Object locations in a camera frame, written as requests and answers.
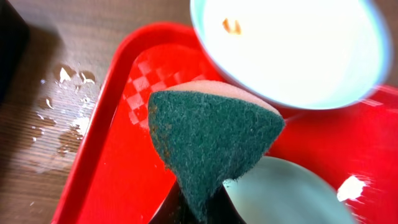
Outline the green pink scrub sponge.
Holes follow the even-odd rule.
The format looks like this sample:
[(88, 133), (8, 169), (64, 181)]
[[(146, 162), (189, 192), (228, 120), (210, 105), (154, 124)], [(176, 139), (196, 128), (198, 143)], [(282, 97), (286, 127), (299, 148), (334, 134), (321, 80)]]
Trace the green pink scrub sponge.
[(210, 219), (210, 200), (228, 179), (251, 170), (282, 132), (271, 105), (227, 83), (199, 80), (153, 92), (152, 144), (177, 178), (193, 216)]

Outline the white plate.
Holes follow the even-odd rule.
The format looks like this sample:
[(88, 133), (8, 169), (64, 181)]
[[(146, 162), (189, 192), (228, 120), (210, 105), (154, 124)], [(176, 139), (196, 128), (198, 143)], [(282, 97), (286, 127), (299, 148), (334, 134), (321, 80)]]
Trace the white plate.
[(190, 17), (227, 81), (286, 107), (355, 104), (384, 82), (394, 59), (373, 1), (191, 0)]
[(245, 223), (355, 224), (335, 190), (308, 169), (264, 156), (224, 188)]

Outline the red plastic tray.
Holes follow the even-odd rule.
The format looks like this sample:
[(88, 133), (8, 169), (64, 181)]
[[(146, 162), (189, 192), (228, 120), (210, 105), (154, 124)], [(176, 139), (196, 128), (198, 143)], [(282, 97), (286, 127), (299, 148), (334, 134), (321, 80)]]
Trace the red plastic tray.
[[(58, 203), (54, 223), (148, 223), (175, 177), (154, 150), (149, 95), (191, 80), (221, 80), (194, 30), (160, 22), (118, 47)], [(397, 89), (329, 111), (281, 109), (269, 151), (316, 173), (358, 223), (397, 222)]]

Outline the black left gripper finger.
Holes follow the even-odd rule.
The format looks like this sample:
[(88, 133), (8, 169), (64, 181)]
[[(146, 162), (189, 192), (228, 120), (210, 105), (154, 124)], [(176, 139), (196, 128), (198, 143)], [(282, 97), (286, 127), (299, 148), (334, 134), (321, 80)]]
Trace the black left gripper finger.
[(198, 221), (189, 209), (185, 197), (175, 181), (168, 196), (151, 218), (149, 224), (246, 224), (235, 209), (227, 191), (221, 187), (209, 199), (207, 218)]

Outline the black rectangular water tray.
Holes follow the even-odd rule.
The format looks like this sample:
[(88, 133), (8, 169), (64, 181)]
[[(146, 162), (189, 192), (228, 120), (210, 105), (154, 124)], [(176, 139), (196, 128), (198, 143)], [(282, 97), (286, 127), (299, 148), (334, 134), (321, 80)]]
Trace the black rectangular water tray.
[(8, 0), (1, 0), (1, 102), (29, 41), (29, 26)]

